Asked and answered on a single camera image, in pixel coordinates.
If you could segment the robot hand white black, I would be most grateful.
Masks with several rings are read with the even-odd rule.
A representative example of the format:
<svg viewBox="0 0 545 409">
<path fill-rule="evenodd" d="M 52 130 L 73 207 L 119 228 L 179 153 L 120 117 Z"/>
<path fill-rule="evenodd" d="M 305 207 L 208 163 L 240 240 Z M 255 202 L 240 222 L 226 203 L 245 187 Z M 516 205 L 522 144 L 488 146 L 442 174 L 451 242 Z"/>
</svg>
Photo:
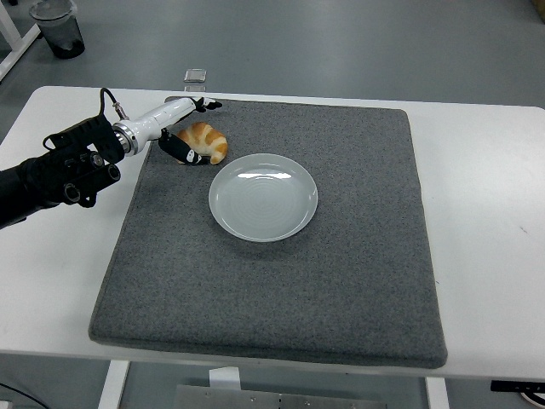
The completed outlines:
<svg viewBox="0 0 545 409">
<path fill-rule="evenodd" d="M 164 152 L 183 164 L 205 164 L 207 159 L 171 134 L 168 127 L 193 112 L 206 112 L 219 107 L 222 107 L 219 101 L 208 97 L 176 97 L 135 120 L 122 119 L 112 128 L 126 156 L 134 156 L 141 152 L 149 141 L 158 141 Z"/>
</svg>

